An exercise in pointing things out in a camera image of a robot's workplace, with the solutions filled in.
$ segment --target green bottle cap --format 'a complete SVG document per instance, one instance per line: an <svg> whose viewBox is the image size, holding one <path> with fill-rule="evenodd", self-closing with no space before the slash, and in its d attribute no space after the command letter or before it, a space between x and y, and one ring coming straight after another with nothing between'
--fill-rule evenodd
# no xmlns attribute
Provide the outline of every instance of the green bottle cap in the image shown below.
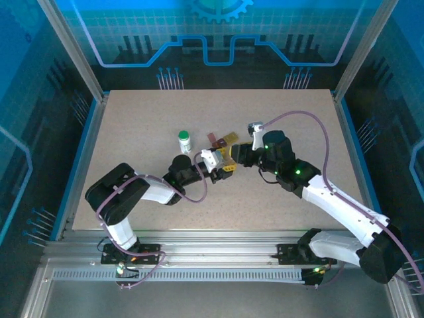
<svg viewBox="0 0 424 318"><path fill-rule="evenodd" d="M178 134L178 138L181 140L187 140L188 137L188 131L180 131L180 133Z"/></svg>

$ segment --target small pill bottle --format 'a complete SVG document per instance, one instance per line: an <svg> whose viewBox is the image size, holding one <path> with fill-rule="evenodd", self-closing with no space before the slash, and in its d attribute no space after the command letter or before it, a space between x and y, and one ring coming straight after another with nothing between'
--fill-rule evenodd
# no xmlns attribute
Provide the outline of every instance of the small pill bottle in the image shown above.
<svg viewBox="0 0 424 318"><path fill-rule="evenodd" d="M187 131L180 131L178 134L178 142L183 154L188 154L191 151L191 140Z"/></svg>

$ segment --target beige table surface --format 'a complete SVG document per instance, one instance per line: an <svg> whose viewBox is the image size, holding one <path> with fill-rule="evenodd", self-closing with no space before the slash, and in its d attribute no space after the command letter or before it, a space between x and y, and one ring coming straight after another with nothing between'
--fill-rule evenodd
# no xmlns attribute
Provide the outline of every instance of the beige table surface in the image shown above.
<svg viewBox="0 0 424 318"><path fill-rule="evenodd" d="M292 110L306 110L324 122L330 138L328 175L343 191L359 199L360 192L329 90L181 90L112 91L89 165L73 229L98 229L95 213L83 198L87 188L121 162L137 172L163 176L180 154L178 132L188 130L191 157L210 147L207 134L217 138L235 131L239 141L250 141L246 126L267 122ZM305 115L275 123L290 138L298 158L323 165L325 143L319 125ZM272 175L265 174L272 180ZM186 188L198 199L201 182ZM201 204L181 200L174 206L140 201L130 214L134 230L235 229L303 230L311 227L341 229L318 207L261 180L257 168L239 166L235 174L212 185Z"/></svg>

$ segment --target glass panel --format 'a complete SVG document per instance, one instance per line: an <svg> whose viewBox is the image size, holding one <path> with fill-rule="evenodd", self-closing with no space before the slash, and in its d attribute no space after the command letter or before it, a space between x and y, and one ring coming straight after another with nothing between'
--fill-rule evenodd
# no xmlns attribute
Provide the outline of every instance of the glass panel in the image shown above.
<svg viewBox="0 0 424 318"><path fill-rule="evenodd" d="M421 259L418 263L421 271L424 271L423 15L420 0L399 1L345 96L382 212L406 220L411 233L409 242L415 249L413 256ZM416 276L408 278L417 283Z"/></svg>
<svg viewBox="0 0 424 318"><path fill-rule="evenodd" d="M380 4L57 2L104 90L334 89Z"/></svg>
<svg viewBox="0 0 424 318"><path fill-rule="evenodd" d="M36 1L0 0L0 38L0 312L17 317L92 96Z"/></svg>

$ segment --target gray floor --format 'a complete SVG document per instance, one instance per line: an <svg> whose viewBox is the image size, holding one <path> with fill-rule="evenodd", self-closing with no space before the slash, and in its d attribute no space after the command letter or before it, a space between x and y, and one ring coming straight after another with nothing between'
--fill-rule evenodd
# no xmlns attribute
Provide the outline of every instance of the gray floor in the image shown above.
<svg viewBox="0 0 424 318"><path fill-rule="evenodd" d="M392 317L385 287L358 270L321 290L273 283L55 282L44 318Z"/></svg>

